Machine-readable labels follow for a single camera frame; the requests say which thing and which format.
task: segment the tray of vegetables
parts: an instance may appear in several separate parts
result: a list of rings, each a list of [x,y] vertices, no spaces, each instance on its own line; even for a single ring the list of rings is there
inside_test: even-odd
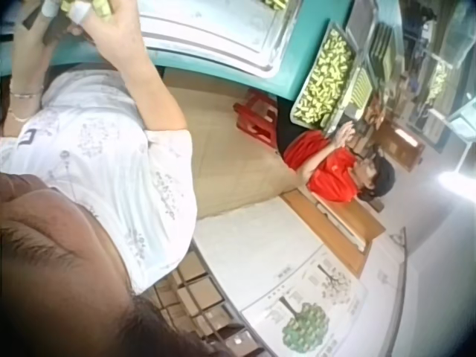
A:
[[[291,110],[291,122],[325,135],[337,127],[352,96],[357,53],[334,22],[327,28],[317,58]]]

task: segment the green tree drawing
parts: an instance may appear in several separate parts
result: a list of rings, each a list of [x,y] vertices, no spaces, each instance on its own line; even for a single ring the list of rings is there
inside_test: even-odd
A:
[[[283,328],[283,343],[298,353],[315,350],[322,344],[329,328],[325,311],[316,303],[303,303],[301,311],[296,312],[284,297],[280,302],[294,316]]]

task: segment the hand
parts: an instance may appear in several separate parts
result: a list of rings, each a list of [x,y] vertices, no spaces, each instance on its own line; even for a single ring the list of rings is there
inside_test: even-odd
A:
[[[93,39],[99,53],[122,73],[149,57],[142,39],[137,0],[110,0],[110,4],[113,14],[107,22],[90,6],[78,24]],[[81,12],[84,6],[85,2],[73,3],[69,12],[73,21],[77,21],[74,12]]]
[[[353,128],[352,121],[345,123],[335,134],[332,143],[335,145],[335,148],[345,147],[345,144],[351,141],[354,137],[356,131]]]
[[[22,23],[38,8],[40,1],[30,0],[22,6],[19,23],[13,35],[12,92],[28,94],[41,91],[46,71],[57,46],[57,41],[45,46],[43,36],[60,8],[59,2],[60,0],[47,0],[43,7],[49,6],[46,13],[51,17],[45,16],[40,11],[30,30]]]

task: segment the light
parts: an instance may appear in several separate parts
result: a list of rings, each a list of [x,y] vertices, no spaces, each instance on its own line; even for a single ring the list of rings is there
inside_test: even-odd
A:
[[[442,173],[438,179],[452,193],[476,203],[476,178],[473,179],[457,172],[447,172]]]
[[[418,141],[416,141],[414,138],[412,138],[409,134],[407,134],[406,132],[404,132],[403,130],[401,129],[396,129],[395,130],[395,133],[397,135],[399,135],[400,137],[403,138],[403,140],[405,140],[407,143],[409,143],[411,146],[413,147],[417,147],[418,146]]]

